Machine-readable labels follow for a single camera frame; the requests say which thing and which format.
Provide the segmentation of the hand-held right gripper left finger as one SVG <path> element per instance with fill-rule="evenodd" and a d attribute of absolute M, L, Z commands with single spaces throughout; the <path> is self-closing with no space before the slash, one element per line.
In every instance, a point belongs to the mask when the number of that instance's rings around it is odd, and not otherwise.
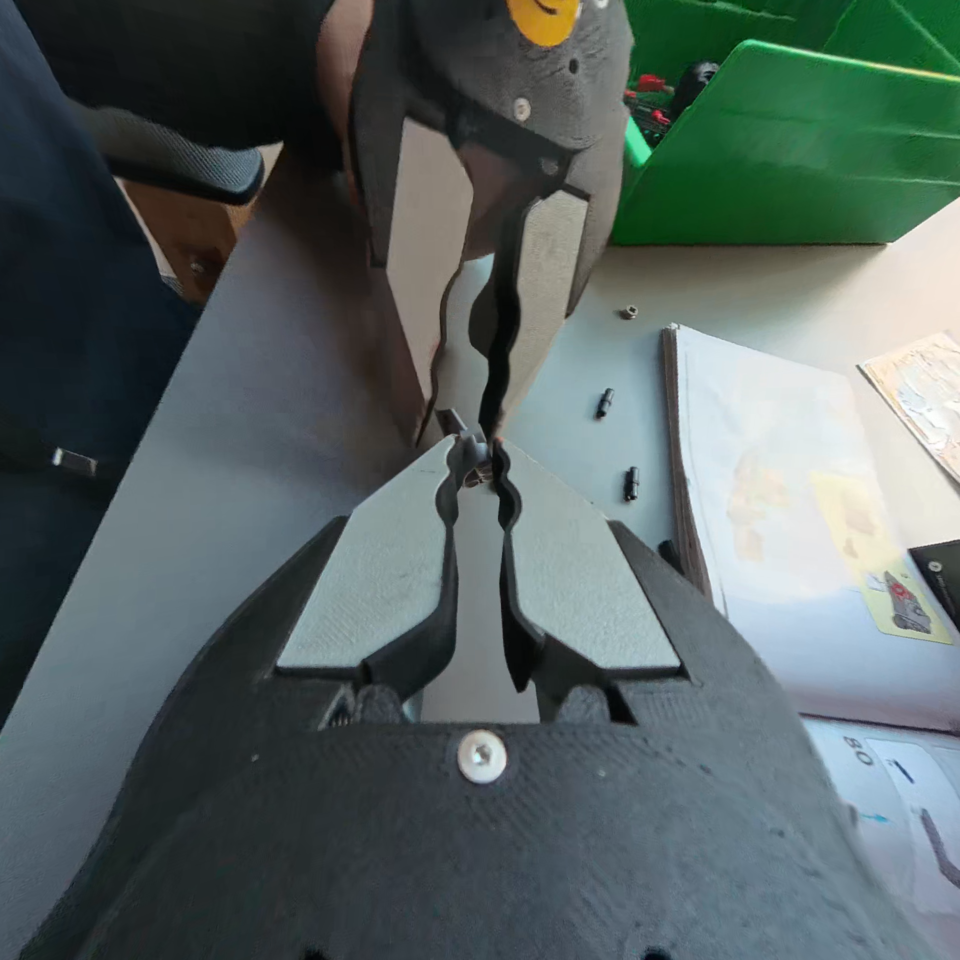
<path fill-rule="evenodd" d="M 444 437 L 350 514 L 277 671 L 430 683 L 455 648 L 460 441 Z"/>

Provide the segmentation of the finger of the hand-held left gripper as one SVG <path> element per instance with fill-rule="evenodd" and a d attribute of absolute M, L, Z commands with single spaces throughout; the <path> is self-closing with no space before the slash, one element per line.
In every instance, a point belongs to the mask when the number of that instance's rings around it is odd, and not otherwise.
<path fill-rule="evenodd" d="M 486 359 L 478 423 L 487 439 L 525 398 L 566 322 L 588 209 L 585 199 L 561 189 L 503 225 L 467 328 Z"/>
<path fill-rule="evenodd" d="M 390 400 L 402 436 L 420 443 L 437 395 L 447 301 L 459 276 L 474 186 L 447 136 L 403 121 L 385 267 Z"/>

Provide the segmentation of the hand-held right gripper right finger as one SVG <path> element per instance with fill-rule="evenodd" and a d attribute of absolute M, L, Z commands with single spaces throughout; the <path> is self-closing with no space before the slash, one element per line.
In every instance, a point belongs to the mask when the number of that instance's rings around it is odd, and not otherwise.
<path fill-rule="evenodd" d="M 682 662 L 606 515 L 508 440 L 493 449 L 505 660 L 518 691 L 680 675 Z"/>

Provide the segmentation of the light grey lego panel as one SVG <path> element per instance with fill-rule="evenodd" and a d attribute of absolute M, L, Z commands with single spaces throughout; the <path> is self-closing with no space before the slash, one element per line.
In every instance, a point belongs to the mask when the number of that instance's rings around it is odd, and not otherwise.
<path fill-rule="evenodd" d="M 479 463 L 487 459 L 488 448 L 482 433 L 475 433 L 463 421 L 455 409 L 438 409 L 435 417 L 444 436 L 454 436 L 462 448 L 464 462 Z"/>

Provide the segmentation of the pile of lego pieces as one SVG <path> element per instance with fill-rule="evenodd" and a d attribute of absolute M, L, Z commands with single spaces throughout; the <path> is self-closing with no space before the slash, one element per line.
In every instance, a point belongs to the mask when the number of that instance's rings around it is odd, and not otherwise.
<path fill-rule="evenodd" d="M 653 73 L 640 73 L 631 81 L 623 103 L 649 148 L 659 146 L 718 70 L 719 63 L 705 59 L 690 64 L 675 81 Z"/>

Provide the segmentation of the lego instruction booklet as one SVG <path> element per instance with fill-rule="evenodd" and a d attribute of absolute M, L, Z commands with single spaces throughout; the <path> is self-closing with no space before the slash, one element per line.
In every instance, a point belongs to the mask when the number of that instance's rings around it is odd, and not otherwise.
<path fill-rule="evenodd" d="M 787 692 L 870 862 L 958 958 L 958 631 L 896 536 L 849 381 L 662 331 L 681 567 Z"/>

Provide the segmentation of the black lego box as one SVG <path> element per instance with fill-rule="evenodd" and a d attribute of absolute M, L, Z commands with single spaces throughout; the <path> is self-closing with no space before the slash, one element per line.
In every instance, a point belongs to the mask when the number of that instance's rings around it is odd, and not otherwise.
<path fill-rule="evenodd" d="M 959 628 L 959 540 L 912 547 L 909 554 L 932 594 Z"/>

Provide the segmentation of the green plastic bin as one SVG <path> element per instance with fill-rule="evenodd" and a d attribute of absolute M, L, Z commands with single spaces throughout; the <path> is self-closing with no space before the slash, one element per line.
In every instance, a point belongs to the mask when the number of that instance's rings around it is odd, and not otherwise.
<path fill-rule="evenodd" d="M 630 120 L 612 244 L 887 244 L 958 199 L 958 2 L 625 5 L 630 83 L 719 70 L 654 149 Z"/>

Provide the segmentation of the person's dark clothing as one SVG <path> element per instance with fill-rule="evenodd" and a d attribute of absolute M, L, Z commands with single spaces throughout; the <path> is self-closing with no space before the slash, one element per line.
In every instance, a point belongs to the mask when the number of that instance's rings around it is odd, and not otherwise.
<path fill-rule="evenodd" d="M 317 48 L 333 5 L 2 2 L 2 417 L 124 470 L 197 323 L 70 103 L 337 164 Z"/>

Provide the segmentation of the printed sticker sheet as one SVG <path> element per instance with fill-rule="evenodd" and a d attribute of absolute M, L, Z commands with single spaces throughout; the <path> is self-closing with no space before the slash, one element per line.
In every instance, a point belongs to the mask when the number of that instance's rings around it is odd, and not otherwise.
<path fill-rule="evenodd" d="M 858 366 L 955 484 L 959 482 L 959 343 L 939 331 Z"/>

